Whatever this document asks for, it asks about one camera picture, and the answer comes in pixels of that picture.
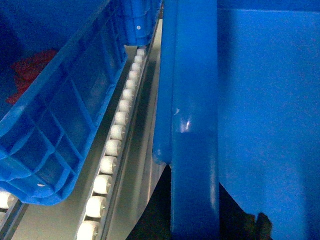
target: blue metal sheet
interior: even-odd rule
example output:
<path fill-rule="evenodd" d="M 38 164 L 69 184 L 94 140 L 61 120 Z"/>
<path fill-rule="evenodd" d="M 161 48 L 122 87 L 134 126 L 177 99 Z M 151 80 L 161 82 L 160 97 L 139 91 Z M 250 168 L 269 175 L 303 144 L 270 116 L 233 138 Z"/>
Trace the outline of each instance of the blue metal sheet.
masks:
<path fill-rule="evenodd" d="M 319 239 L 320 14 L 220 9 L 218 32 L 219 180 L 273 239 Z"/>
<path fill-rule="evenodd" d="M 319 4 L 218 6 L 217 45 L 212 2 L 165 6 L 153 150 L 172 164 L 172 233 L 214 238 L 218 145 L 220 183 L 273 239 L 320 239 Z"/>

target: blue metal frame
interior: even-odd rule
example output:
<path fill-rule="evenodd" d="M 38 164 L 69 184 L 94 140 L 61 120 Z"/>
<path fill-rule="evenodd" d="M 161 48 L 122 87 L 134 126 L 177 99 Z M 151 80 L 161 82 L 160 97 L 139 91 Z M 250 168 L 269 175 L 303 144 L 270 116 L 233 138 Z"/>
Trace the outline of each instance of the blue metal frame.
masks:
<path fill-rule="evenodd" d="M 217 2 L 164 2 L 154 159 L 171 164 L 174 239 L 218 239 Z"/>

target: blue steel post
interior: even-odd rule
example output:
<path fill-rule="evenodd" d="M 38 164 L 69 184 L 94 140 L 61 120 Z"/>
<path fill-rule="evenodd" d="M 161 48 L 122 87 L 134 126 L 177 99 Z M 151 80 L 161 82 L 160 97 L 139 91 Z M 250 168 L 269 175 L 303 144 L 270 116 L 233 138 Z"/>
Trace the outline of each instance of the blue steel post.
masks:
<path fill-rule="evenodd" d="M 172 236 L 218 239 L 217 1 L 165 1 L 162 34 L 153 153 L 171 162 Z"/>

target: red object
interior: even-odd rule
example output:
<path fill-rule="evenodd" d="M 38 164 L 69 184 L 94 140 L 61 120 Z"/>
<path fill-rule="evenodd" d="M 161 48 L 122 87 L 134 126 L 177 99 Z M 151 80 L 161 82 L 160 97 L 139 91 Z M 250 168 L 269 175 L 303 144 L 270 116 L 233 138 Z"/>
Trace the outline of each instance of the red object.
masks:
<path fill-rule="evenodd" d="M 14 105 L 19 100 L 57 52 L 58 51 L 54 49 L 42 51 L 32 57 L 17 61 L 10 66 L 16 72 L 13 79 L 17 93 L 14 93 L 6 99 L 8 104 Z"/>

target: white roller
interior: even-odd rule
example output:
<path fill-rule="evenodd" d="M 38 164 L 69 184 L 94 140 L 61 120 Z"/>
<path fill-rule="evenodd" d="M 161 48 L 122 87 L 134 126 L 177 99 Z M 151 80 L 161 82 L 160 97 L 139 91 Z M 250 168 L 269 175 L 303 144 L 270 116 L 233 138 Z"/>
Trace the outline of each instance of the white roller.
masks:
<path fill-rule="evenodd" d="M 107 207 L 107 199 L 104 196 L 92 196 L 85 206 L 85 214 L 92 218 L 101 218 Z"/>
<path fill-rule="evenodd" d="M 3 220 L 5 217 L 6 217 L 6 213 L 0 211 L 0 224 L 1 224 L 2 220 Z"/>
<path fill-rule="evenodd" d="M 95 240 L 98 234 L 99 222 L 84 221 L 76 234 L 76 240 Z"/>
<path fill-rule="evenodd" d="M 130 109 L 132 107 L 132 101 L 127 99 L 122 99 L 119 102 L 119 111 L 121 112 L 130 112 Z"/>
<path fill-rule="evenodd" d="M 140 63 L 137 63 L 137 62 L 132 63 L 131 69 L 132 69 L 133 71 L 136 71 L 137 73 L 140 73 L 140 70 L 141 70 L 141 65 L 140 65 Z"/>
<path fill-rule="evenodd" d="M 130 71 L 129 72 L 129 79 L 138 79 L 139 78 L 139 72 L 137 71 Z"/>
<path fill-rule="evenodd" d="M 141 64 L 143 60 L 143 56 L 137 55 L 134 57 L 134 62 L 137 64 Z"/>
<path fill-rule="evenodd" d="M 138 48 L 138 49 L 136 50 L 136 54 L 137 54 L 138 56 L 144 57 L 145 54 L 146 54 L 146 50 L 145 50 L 144 48 Z"/>
<path fill-rule="evenodd" d="M 118 125 L 127 125 L 129 121 L 129 114 L 125 111 L 118 111 L 114 116 L 114 123 Z"/>
<path fill-rule="evenodd" d="M 115 156 L 104 156 L 100 162 L 100 172 L 103 174 L 113 174 L 117 165 Z"/>
<path fill-rule="evenodd" d="M 0 191 L 0 209 L 8 209 L 15 201 L 15 196 L 7 191 Z"/>
<path fill-rule="evenodd" d="M 110 190 L 112 177 L 100 174 L 95 177 L 93 183 L 93 191 L 97 194 L 107 194 Z"/>
<path fill-rule="evenodd" d="M 134 99 L 135 96 L 135 91 L 132 89 L 125 89 L 122 92 L 122 98 L 125 100 L 129 100 L 132 102 L 132 100 Z"/>
<path fill-rule="evenodd" d="M 132 79 L 128 79 L 126 82 L 125 82 L 125 88 L 126 89 L 132 89 L 132 90 L 135 90 L 136 87 L 137 87 L 137 82 L 135 80 L 132 80 Z"/>
<path fill-rule="evenodd" d="M 110 130 L 110 137 L 115 140 L 122 140 L 125 137 L 126 128 L 122 125 L 113 125 Z"/>
<path fill-rule="evenodd" d="M 105 144 L 105 154 L 110 156 L 118 156 L 121 149 L 121 141 L 119 140 L 108 140 Z"/>

